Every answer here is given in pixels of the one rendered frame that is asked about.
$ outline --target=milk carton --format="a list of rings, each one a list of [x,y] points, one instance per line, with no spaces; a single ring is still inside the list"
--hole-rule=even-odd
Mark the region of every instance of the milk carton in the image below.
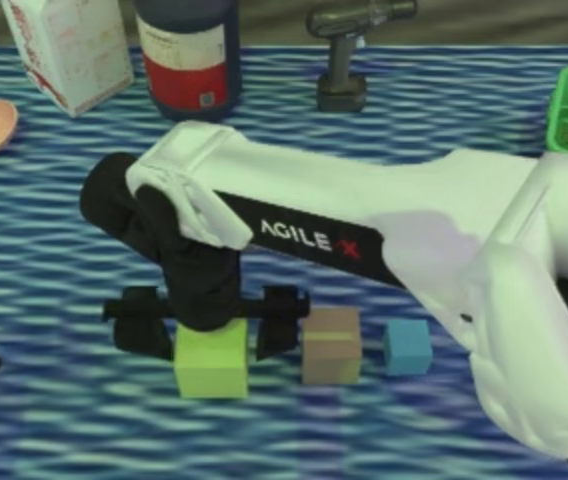
[[[133,82],[118,0],[1,0],[27,76],[76,117]]]

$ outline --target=blue cube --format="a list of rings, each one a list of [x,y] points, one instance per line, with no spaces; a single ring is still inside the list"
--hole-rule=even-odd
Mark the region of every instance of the blue cube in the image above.
[[[426,320],[389,320],[384,335],[386,372],[389,375],[423,375],[433,361]]]

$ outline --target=water pattern surface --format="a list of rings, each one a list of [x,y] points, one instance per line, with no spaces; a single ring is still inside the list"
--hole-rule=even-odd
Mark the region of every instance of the water pattern surface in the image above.
[[[566,463],[485,417],[466,354],[410,295],[301,260],[251,250],[244,289],[294,282],[318,305],[359,307],[357,386],[301,386],[294,352],[252,364],[246,401],[187,401],[170,364],[115,350],[102,301],[161,277],[85,223],[78,194],[102,156],[139,155],[171,127],[133,56],[135,85],[73,120],[0,48],[0,96],[21,112],[0,153],[0,480],[568,480]],[[246,91],[228,123],[255,140],[376,163],[462,146],[539,155],[568,48],[366,48],[354,62],[369,80],[358,115],[314,111],[325,63],[324,48],[245,50]],[[428,375],[385,377],[389,318],[429,319]]]

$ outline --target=brown cube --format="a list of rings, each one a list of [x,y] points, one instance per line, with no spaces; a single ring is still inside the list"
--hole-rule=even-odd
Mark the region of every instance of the brown cube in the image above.
[[[359,314],[355,308],[318,308],[302,320],[302,383],[357,383],[362,364]]]

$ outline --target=dark blue container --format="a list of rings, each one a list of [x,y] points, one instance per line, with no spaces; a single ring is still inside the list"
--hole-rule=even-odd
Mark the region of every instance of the dark blue container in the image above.
[[[242,90],[238,0],[135,0],[149,92],[179,122],[222,120]]]

